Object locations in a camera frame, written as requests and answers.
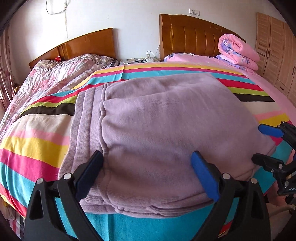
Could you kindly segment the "mauve sweatpants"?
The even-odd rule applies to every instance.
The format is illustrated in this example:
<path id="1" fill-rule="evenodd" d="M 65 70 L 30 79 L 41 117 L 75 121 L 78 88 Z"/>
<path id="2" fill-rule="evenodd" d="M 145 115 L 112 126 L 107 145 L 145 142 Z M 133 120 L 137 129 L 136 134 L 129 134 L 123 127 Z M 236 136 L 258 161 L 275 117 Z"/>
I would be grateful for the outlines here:
<path id="1" fill-rule="evenodd" d="M 134 78 L 78 94 L 59 176 L 103 154 L 103 168 L 80 204 L 91 213 L 180 216 L 209 203 L 191 165 L 199 151 L 222 173 L 248 180 L 251 158 L 274 141 L 245 105 L 209 73 Z"/>

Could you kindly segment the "pink bed sheet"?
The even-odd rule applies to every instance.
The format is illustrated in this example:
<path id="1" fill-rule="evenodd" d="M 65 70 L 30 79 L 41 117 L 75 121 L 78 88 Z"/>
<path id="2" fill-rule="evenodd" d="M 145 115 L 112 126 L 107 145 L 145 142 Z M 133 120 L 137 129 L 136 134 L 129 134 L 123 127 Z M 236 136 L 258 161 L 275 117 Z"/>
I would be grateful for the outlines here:
<path id="1" fill-rule="evenodd" d="M 214 66 L 224 69 L 230 70 L 237 70 L 244 74 L 247 78 L 257 84 L 260 88 L 262 88 L 283 110 L 285 114 L 290 118 L 292 124 L 295 126 L 295 107 L 294 105 L 288 100 L 286 96 L 284 96 L 278 89 L 276 89 L 272 84 L 270 84 L 267 80 L 263 77 L 259 76 L 256 72 L 251 70 L 241 70 L 230 65 L 228 62 L 217 59 L 215 57 L 208 57 L 208 56 L 199 56 L 193 54 L 186 54 L 186 53 L 174 53 L 165 57 L 164 61 L 168 62 L 191 62 L 200 65 L 207 65 L 207 66 Z"/>

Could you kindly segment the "plaid checked bed sheet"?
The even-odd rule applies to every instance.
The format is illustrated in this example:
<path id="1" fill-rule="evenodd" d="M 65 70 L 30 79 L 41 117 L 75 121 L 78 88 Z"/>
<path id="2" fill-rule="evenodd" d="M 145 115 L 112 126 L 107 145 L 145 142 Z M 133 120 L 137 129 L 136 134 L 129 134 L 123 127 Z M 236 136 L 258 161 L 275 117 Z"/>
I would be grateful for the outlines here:
<path id="1" fill-rule="evenodd" d="M 8 223 L 13 232 L 21 239 L 24 240 L 25 234 L 25 219 L 16 210 L 10 213 Z"/>

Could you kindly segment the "light wood wardrobe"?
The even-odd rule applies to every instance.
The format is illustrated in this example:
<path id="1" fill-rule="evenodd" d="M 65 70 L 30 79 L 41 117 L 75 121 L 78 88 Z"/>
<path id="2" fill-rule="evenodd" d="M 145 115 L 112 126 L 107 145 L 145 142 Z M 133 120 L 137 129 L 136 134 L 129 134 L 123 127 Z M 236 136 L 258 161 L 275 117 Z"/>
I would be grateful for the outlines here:
<path id="1" fill-rule="evenodd" d="M 256 14 L 257 73 L 295 104 L 295 36 L 287 23 Z"/>

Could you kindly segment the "rolled pink floral duvet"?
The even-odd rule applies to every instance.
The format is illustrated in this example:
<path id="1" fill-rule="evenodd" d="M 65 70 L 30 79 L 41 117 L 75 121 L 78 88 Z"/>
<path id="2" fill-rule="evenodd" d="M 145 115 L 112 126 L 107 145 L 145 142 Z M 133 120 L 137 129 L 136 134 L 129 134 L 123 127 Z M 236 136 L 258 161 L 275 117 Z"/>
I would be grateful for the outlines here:
<path id="1" fill-rule="evenodd" d="M 249 68 L 253 71 L 259 69 L 259 54 L 246 42 L 233 34 L 224 34 L 219 38 L 218 50 L 220 55 L 234 65 Z"/>

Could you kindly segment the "pink floral curtain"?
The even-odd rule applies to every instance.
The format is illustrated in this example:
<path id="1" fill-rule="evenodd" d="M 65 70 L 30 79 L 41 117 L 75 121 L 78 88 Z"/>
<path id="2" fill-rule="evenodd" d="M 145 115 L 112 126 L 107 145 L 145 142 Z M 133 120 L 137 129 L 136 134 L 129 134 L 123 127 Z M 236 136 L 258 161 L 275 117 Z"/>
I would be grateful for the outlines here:
<path id="1" fill-rule="evenodd" d="M 1 105 L 6 110 L 15 96 L 14 75 L 11 70 L 10 25 L 1 34 Z"/>

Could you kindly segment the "pink floral quilt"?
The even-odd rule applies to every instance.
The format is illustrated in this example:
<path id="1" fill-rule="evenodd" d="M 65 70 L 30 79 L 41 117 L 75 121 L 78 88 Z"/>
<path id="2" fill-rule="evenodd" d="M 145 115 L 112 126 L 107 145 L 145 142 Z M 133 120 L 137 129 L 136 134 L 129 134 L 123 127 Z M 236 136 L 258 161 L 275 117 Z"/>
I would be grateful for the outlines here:
<path id="1" fill-rule="evenodd" d="M 84 54 L 66 61 L 40 60 L 29 73 L 1 119 L 1 138 L 21 113 L 42 97 L 70 90 L 93 72 L 119 65 L 117 59 Z"/>

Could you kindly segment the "right wooden headboard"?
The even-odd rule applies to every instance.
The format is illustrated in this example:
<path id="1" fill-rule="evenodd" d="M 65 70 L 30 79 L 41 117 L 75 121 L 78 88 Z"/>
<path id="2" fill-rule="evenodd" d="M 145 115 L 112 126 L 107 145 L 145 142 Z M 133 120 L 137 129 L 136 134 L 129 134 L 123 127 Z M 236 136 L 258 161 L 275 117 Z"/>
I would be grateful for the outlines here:
<path id="1" fill-rule="evenodd" d="M 159 57 L 192 53 L 214 57 L 220 54 L 219 38 L 237 33 L 215 23 L 186 15 L 159 14 Z"/>

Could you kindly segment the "wooden headboard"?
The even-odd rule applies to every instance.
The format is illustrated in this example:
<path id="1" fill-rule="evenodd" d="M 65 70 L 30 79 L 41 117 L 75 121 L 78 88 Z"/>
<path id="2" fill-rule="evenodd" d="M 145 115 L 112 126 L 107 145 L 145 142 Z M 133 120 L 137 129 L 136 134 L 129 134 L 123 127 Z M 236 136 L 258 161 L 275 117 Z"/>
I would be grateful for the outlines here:
<path id="1" fill-rule="evenodd" d="M 57 56 L 61 56 L 61 61 L 65 61 L 84 54 L 116 58 L 113 29 L 91 32 L 64 42 L 31 61 L 29 67 L 33 69 L 40 60 L 54 60 Z"/>
<path id="2" fill-rule="evenodd" d="M 215 23 L 186 15 L 159 14 L 159 57 L 192 53 L 214 57 L 220 54 L 219 38 L 237 33 Z"/>

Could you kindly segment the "white power strip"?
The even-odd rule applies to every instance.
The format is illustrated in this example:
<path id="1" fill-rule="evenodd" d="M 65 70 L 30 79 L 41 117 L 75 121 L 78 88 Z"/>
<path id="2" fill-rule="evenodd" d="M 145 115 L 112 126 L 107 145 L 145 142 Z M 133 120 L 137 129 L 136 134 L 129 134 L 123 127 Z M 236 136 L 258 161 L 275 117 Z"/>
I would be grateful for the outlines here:
<path id="1" fill-rule="evenodd" d="M 150 56 L 150 53 L 146 53 L 145 61 L 146 61 L 147 63 L 151 63 L 151 62 L 154 61 L 154 59 Z"/>

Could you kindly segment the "red object at headboard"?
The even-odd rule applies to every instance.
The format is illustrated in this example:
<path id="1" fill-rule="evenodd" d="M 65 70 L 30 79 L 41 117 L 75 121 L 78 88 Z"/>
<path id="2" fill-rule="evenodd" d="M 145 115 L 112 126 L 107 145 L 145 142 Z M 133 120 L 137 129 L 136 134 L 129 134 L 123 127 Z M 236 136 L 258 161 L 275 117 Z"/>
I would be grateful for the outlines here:
<path id="1" fill-rule="evenodd" d="M 61 56 L 57 56 L 54 60 L 57 62 L 61 62 Z"/>

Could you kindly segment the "bedside table with cloth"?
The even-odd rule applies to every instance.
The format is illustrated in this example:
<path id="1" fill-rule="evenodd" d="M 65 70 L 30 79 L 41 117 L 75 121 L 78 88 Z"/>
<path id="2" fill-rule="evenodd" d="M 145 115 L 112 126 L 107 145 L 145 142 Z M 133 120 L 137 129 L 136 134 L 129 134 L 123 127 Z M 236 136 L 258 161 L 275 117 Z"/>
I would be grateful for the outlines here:
<path id="1" fill-rule="evenodd" d="M 129 65 L 129 64 L 139 64 L 139 63 L 152 63 L 152 62 L 159 62 L 159 59 L 153 57 L 149 60 L 146 58 L 129 58 L 121 60 L 119 65 Z"/>

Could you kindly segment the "left wooden headboard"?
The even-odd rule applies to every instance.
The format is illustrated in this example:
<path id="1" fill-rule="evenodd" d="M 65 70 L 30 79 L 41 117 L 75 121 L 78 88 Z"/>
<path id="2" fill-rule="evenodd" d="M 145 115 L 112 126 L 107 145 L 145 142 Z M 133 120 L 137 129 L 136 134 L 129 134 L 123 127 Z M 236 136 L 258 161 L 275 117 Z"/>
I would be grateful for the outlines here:
<path id="1" fill-rule="evenodd" d="M 65 61 L 84 54 L 116 58 L 113 29 L 91 32 L 64 42 L 31 61 L 29 67 L 33 69 L 40 60 L 54 60 L 57 56 L 61 56 L 61 61 Z"/>

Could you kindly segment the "white wall socket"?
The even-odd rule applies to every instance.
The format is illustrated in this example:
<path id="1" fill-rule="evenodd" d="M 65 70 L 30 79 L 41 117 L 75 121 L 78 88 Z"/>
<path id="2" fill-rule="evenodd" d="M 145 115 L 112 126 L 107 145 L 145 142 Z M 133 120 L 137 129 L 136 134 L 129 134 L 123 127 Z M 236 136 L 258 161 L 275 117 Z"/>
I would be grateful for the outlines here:
<path id="1" fill-rule="evenodd" d="M 191 15 L 191 16 L 192 15 L 200 16 L 200 11 L 189 8 L 189 15 Z"/>

